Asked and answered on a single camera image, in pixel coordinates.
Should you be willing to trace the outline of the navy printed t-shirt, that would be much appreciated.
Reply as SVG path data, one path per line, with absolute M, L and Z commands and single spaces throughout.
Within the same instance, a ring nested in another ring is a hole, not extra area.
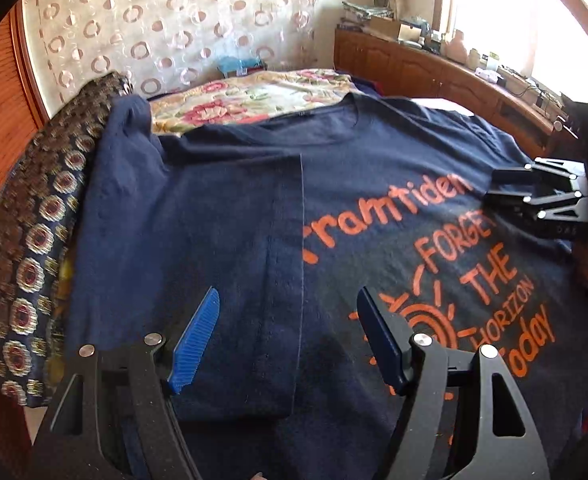
M 401 400 L 358 320 L 372 294 L 443 346 L 492 344 L 550 463 L 588 406 L 588 294 L 557 240 L 486 207 L 528 157 L 478 117 L 349 94 L 157 136 L 119 99 L 88 178 L 66 351 L 162 330 L 205 288 L 220 316 L 175 414 L 207 479 L 369 479 Z

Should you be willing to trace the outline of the white pink bottle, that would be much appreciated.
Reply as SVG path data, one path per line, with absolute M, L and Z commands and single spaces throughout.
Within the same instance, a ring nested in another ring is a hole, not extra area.
M 446 44 L 446 57 L 454 63 L 465 65 L 468 62 L 469 49 L 464 43 L 464 32 L 454 31 L 454 36 Z

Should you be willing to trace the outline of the long wooden sideboard cabinet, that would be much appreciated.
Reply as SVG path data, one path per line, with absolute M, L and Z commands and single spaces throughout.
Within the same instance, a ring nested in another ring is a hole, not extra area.
M 382 96 L 457 103 L 510 133 L 530 156 L 550 156 L 562 146 L 562 133 L 533 107 L 440 56 L 339 28 L 335 30 L 334 66 L 373 82 Z

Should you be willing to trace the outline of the dark circle patterned folded cloth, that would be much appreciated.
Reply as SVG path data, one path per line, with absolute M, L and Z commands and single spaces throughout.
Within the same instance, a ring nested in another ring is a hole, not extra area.
M 112 102 L 132 93 L 111 72 L 85 84 L 38 131 L 0 192 L 0 393 L 39 408 L 62 354 L 57 293 Z

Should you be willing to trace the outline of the cardboard box on sideboard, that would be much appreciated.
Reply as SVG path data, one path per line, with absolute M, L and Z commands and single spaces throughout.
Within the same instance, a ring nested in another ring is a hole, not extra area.
M 422 34 L 421 27 L 405 24 L 391 18 L 379 18 L 378 16 L 372 16 L 367 28 L 374 32 L 375 35 L 394 41 L 418 42 Z

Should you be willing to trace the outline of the stack of papers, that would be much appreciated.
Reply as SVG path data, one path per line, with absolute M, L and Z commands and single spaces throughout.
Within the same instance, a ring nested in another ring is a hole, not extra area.
M 385 6 L 360 6 L 360 4 L 343 1 L 345 18 L 355 23 L 368 22 L 371 18 L 394 18 L 394 12 Z

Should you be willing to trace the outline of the blue tissue pack box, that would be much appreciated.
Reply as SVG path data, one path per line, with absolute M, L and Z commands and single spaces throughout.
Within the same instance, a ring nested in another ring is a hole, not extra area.
M 268 67 L 261 58 L 234 58 L 234 56 L 224 56 L 224 58 L 219 58 L 217 69 L 224 78 L 233 78 L 267 70 Z

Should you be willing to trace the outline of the floral bed blanket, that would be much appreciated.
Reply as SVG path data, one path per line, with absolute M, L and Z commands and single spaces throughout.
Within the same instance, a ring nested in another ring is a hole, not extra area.
M 262 70 L 152 101 L 152 132 L 182 136 L 205 125 L 261 122 L 334 105 L 346 94 L 358 91 L 350 76 L 335 70 Z

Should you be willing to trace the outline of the circle patterned sheer curtain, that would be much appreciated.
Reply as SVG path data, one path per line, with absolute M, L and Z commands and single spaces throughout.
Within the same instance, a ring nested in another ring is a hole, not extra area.
M 315 57 L 317 0 L 22 0 L 36 84 L 54 115 L 116 72 L 142 96 L 218 76 L 224 58 L 292 70 Z

